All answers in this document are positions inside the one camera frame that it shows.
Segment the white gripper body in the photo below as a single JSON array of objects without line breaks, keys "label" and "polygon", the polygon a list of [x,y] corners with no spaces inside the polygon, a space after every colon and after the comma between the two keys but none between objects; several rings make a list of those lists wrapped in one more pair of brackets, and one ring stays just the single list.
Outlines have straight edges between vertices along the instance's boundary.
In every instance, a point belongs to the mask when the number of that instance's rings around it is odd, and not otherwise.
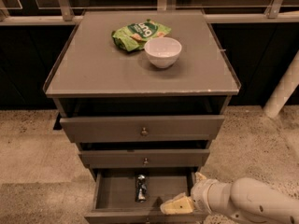
[{"label": "white gripper body", "polygon": [[203,179],[197,181],[191,189],[191,199],[195,209],[200,213],[211,213],[208,203],[208,193],[210,188],[217,183],[216,179]]}]

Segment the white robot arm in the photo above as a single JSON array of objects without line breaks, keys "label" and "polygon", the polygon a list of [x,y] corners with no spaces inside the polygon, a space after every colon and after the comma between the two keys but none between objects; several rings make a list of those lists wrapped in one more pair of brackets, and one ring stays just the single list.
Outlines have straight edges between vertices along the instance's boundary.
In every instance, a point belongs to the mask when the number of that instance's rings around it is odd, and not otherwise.
[{"label": "white robot arm", "polygon": [[165,215],[221,214],[240,224],[299,224],[297,199],[248,177],[224,183],[196,172],[191,195],[180,193],[160,209]]}]

